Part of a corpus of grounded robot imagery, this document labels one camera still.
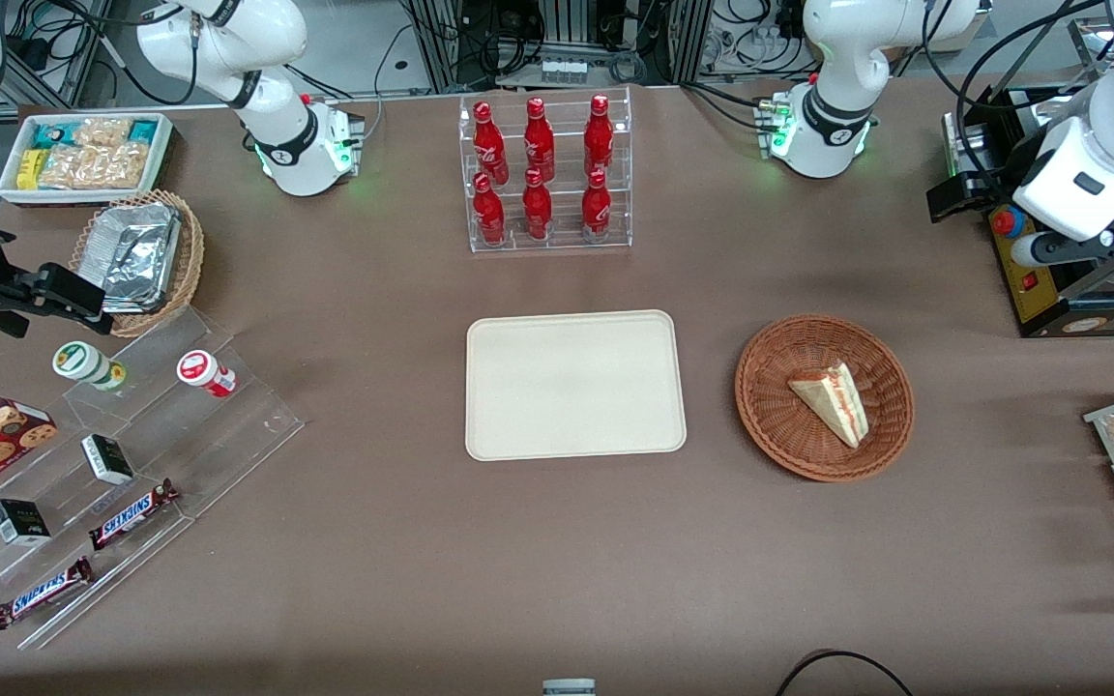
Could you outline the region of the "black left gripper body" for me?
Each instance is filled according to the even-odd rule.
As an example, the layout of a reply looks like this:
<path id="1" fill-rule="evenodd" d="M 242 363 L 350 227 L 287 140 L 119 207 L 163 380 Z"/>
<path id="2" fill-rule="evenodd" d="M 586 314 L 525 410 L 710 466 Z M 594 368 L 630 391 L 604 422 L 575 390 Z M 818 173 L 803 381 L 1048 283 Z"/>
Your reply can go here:
<path id="1" fill-rule="evenodd" d="M 1046 130 L 1026 133 L 1020 138 L 1005 141 L 1001 158 L 993 167 L 993 193 L 999 202 L 1012 200 L 1018 187 L 1030 177 L 1035 163 L 1040 159 L 1040 147 Z"/>

